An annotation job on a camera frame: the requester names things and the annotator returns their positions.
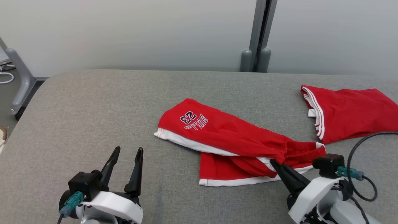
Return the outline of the grey metal desk leg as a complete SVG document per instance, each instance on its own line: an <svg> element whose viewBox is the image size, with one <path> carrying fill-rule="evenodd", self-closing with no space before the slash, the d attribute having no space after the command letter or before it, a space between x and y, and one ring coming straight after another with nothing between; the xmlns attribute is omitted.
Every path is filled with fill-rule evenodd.
<svg viewBox="0 0 398 224"><path fill-rule="evenodd" d="M11 104L11 115L18 121L34 95L36 79L18 55L17 51L7 47L1 37L0 47L5 51L12 64L15 65L21 79L20 88Z"/></svg>

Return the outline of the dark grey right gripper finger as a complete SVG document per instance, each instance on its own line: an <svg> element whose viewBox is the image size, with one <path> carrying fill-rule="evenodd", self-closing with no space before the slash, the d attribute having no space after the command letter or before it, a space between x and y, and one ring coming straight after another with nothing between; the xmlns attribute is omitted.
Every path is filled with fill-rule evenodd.
<svg viewBox="0 0 398 224"><path fill-rule="evenodd" d="M280 164L275 159L270 159L271 165L290 194L300 194L309 184L310 180L286 164Z"/></svg>

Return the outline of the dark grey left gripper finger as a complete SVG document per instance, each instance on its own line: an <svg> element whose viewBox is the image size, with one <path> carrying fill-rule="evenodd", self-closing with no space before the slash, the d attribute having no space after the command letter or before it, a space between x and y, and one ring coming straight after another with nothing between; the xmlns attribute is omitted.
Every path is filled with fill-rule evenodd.
<svg viewBox="0 0 398 224"><path fill-rule="evenodd" d="M139 147L134 159L135 165L133 172L131 174L128 184L126 184L124 187L124 191L126 194L130 194L133 196L140 196L141 194L143 156L144 149L142 147Z"/></svg>
<svg viewBox="0 0 398 224"><path fill-rule="evenodd" d="M109 157L109 159L107 160L107 162L105 163L104 167L101 170L101 185L102 187L108 187L109 181L110 181L110 177L113 171L114 166L116 165L117 161L118 161L118 157L120 154L121 148L120 146L115 147L114 151L112 152L111 156Z"/></svg>

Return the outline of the red Bulls shorts white trim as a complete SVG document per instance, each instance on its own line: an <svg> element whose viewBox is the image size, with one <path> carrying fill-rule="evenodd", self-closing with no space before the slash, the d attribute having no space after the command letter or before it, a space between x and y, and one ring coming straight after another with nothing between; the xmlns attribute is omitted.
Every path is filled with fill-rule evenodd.
<svg viewBox="0 0 398 224"><path fill-rule="evenodd" d="M166 111L154 135L201 152L199 184L237 187L280 180L271 159L300 174L326 155L318 142L299 142L187 98Z"/></svg>

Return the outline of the red white Bulls jersey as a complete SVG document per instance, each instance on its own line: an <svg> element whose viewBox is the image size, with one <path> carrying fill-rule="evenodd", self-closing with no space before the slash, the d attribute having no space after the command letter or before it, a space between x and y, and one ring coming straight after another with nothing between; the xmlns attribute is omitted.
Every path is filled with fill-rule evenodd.
<svg viewBox="0 0 398 224"><path fill-rule="evenodd" d="M316 119L317 137L323 144L398 132L398 104L375 88L365 90L302 85L308 116Z"/></svg>

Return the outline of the grey partition post rounded feet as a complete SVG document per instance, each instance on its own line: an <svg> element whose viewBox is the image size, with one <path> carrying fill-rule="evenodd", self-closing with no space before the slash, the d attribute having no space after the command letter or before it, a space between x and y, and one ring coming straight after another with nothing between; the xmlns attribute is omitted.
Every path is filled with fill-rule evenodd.
<svg viewBox="0 0 398 224"><path fill-rule="evenodd" d="M278 0L256 0L248 50L241 53L240 72L266 73L271 58L267 47Z"/></svg>

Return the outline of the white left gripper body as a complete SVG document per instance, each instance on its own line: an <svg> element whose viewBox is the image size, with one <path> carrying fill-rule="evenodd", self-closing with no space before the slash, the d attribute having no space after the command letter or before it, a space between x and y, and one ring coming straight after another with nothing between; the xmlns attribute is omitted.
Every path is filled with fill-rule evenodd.
<svg viewBox="0 0 398 224"><path fill-rule="evenodd" d="M130 224L141 224L143 209L132 200L112 192L101 191L93 200L83 201L76 213L81 224L118 224L125 220Z"/></svg>

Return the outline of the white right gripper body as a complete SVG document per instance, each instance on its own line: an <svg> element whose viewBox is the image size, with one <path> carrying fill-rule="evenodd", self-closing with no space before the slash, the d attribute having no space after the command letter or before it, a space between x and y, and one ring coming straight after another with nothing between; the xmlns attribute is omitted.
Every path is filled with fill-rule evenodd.
<svg viewBox="0 0 398 224"><path fill-rule="evenodd" d="M308 214L331 190L339 178L330 179L317 177L310 181L309 185L298 195L296 202L289 210L289 216L296 223L300 224L304 220L304 215Z"/></svg>

